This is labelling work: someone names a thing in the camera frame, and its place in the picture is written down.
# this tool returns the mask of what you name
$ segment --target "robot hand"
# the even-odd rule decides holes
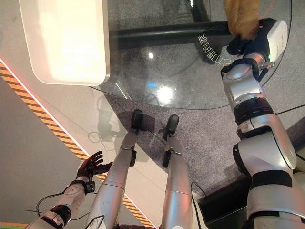
[[[106,173],[109,171],[112,162],[102,165],[103,162],[103,154],[101,151],[93,154],[88,159],[84,160],[81,167],[77,170],[76,179],[79,177],[87,177],[90,181],[92,181],[94,174]]]

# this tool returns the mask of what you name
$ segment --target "floor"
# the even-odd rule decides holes
[[[74,180],[80,160],[40,121],[15,92],[0,79],[0,219],[3,222],[30,223],[37,218],[37,202],[44,196],[59,193]],[[96,191],[101,185],[94,179]],[[90,211],[94,194],[88,194],[78,216]],[[58,201],[50,198],[40,211]],[[68,229],[83,229],[86,217],[71,221]],[[119,222],[141,225],[125,206]]]
[[[198,181],[209,194],[238,179],[240,173],[232,157],[232,147],[238,137],[229,106],[210,110],[174,109],[123,100],[89,87],[42,84],[31,69],[18,1],[0,0],[0,3],[0,58],[87,152],[93,154],[101,149],[106,161],[113,160],[129,128],[132,111],[143,110],[144,131],[139,136],[136,165],[129,170],[126,193],[157,226],[161,223],[167,177],[166,170],[160,167],[164,142],[159,130],[171,114],[180,117],[177,136],[184,148],[191,180]],[[294,1],[284,58],[264,86],[277,113],[305,103],[304,7],[304,1]],[[280,118],[285,128],[289,128],[304,116],[303,107],[281,114]]]

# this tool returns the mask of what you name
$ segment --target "tan object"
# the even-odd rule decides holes
[[[253,39],[259,19],[260,0],[224,0],[229,31],[236,37]]]

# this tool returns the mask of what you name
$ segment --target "black strap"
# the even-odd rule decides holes
[[[257,80],[257,81],[261,81],[261,77],[259,76],[259,68],[258,65],[256,63],[256,61],[252,58],[242,58],[242,59],[238,59],[233,61],[232,64],[228,65],[228,66],[224,66],[222,68],[222,70],[220,71],[221,76],[223,77],[225,73],[228,73],[229,71],[231,71],[232,68],[234,68],[236,65],[239,64],[248,64],[251,65],[252,67],[252,71],[253,71],[253,77]]]
[[[69,186],[74,185],[74,184],[82,184],[82,186],[84,187],[85,195],[87,193],[92,193],[95,191],[95,182],[94,181],[85,182],[83,180],[74,180],[70,183]]]
[[[62,221],[63,221],[63,226],[66,226],[67,223],[71,219],[71,210],[66,205],[63,205],[63,204],[56,205],[56,206],[52,207],[52,209],[50,211],[61,216]]]
[[[262,185],[284,185],[292,187],[292,179],[287,172],[282,170],[268,170],[255,173],[252,176],[250,190]]]

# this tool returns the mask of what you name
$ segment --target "hazard stripe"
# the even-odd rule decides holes
[[[25,228],[27,224],[25,223],[7,223],[1,222],[1,228],[12,227],[12,228]]]
[[[23,87],[18,79],[6,69],[3,63],[0,61],[0,76],[9,85],[9,87],[14,90],[14,92],[21,98],[23,102],[36,114],[36,116],[61,140],[74,155],[80,160],[85,160],[88,158],[85,152],[74,142],[73,139],[57,124],[56,120],[48,115],[45,108],[41,107],[35,99],[29,94],[25,87]],[[96,177],[104,181],[105,175],[96,175]],[[146,227],[156,228],[148,218],[127,198],[124,196],[123,204],[126,208]]]

